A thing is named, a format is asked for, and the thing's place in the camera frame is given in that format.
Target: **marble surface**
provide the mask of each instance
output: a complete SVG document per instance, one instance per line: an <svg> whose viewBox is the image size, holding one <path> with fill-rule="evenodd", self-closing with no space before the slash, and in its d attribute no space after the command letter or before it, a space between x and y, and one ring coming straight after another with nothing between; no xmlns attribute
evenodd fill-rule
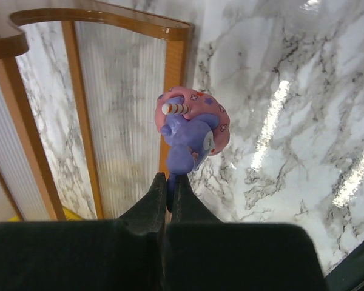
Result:
<svg viewBox="0 0 364 291"><path fill-rule="evenodd" d="M364 0L109 2L196 25L188 85L213 94L231 117L230 144L190 177L197 196L223 221L302 226L329 273L364 240ZM36 53L46 52L42 42ZM70 87L60 75L65 60L56 64L46 79L63 76L57 84ZM56 112L72 116L68 105ZM57 123L45 110L43 120ZM73 127L53 128L51 148L69 133L79 140ZM60 149L49 160L83 163ZM70 197L92 210L88 178L77 179Z"/></svg>
<svg viewBox="0 0 364 291"><path fill-rule="evenodd" d="M39 134L64 206L95 219L60 22L22 27L30 50L16 58Z"/></svg>

